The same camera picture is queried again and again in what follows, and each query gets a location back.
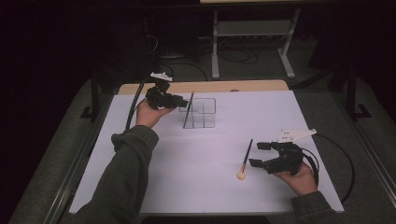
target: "person's right hand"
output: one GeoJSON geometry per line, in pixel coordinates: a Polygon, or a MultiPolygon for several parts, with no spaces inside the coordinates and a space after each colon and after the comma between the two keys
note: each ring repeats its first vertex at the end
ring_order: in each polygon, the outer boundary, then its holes
{"type": "Polygon", "coordinates": [[[290,175],[289,171],[274,175],[285,181],[298,196],[318,191],[312,170],[304,162],[297,175],[290,175]]]}

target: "white bracket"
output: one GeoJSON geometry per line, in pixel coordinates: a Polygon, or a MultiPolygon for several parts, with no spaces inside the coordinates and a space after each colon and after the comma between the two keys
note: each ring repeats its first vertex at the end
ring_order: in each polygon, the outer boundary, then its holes
{"type": "Polygon", "coordinates": [[[151,73],[150,76],[151,77],[156,77],[156,78],[159,78],[159,79],[163,79],[163,80],[166,80],[166,81],[172,81],[172,78],[167,76],[165,73],[151,73]]]}
{"type": "Polygon", "coordinates": [[[311,136],[317,133],[315,129],[312,130],[282,130],[277,138],[278,143],[295,142],[299,139],[311,136]]]}

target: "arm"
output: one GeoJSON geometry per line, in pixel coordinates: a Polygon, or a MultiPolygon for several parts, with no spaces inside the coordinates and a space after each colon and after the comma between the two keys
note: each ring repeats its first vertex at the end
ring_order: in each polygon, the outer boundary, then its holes
{"type": "Polygon", "coordinates": [[[296,216],[296,223],[343,223],[339,214],[332,210],[318,191],[311,168],[303,162],[297,175],[289,172],[275,174],[285,181],[298,195],[291,199],[291,205],[296,216]]]}
{"type": "Polygon", "coordinates": [[[75,223],[137,223],[149,181],[149,162],[158,135],[151,128],[172,109],[137,108],[136,126],[111,141],[116,155],[105,169],[92,199],[75,215],[75,223]]]}

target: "small ball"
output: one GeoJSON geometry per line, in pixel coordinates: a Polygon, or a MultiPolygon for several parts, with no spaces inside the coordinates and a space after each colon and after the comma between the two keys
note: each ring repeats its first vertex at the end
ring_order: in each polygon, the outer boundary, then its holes
{"type": "Polygon", "coordinates": [[[243,180],[243,179],[245,179],[245,174],[244,173],[242,173],[242,172],[238,172],[238,174],[236,175],[236,177],[238,178],[238,179],[240,179],[240,180],[243,180]]]}

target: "white table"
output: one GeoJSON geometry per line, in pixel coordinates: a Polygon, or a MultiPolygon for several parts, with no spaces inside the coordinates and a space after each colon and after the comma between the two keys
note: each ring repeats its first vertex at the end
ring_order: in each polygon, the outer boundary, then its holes
{"type": "MultiPolygon", "coordinates": [[[[190,97],[189,92],[180,95],[187,99],[190,97]]],[[[154,127],[160,142],[149,167],[148,190],[141,214],[186,216],[290,212],[290,198],[295,195],[281,180],[249,165],[245,180],[237,179],[236,173],[251,138],[254,140],[249,157],[266,161],[278,154],[274,150],[258,150],[257,142],[276,141],[282,129],[308,129],[293,92],[196,92],[194,95],[194,98],[206,97],[214,97],[217,101],[215,128],[183,129],[178,110],[162,118],[154,127]]],[[[110,136],[123,131],[133,98],[133,95],[114,97],[70,213],[76,213],[91,199],[101,174],[114,155],[110,136]]],[[[307,137],[296,144],[318,157],[319,190],[334,210],[344,211],[313,139],[307,137]]]]}

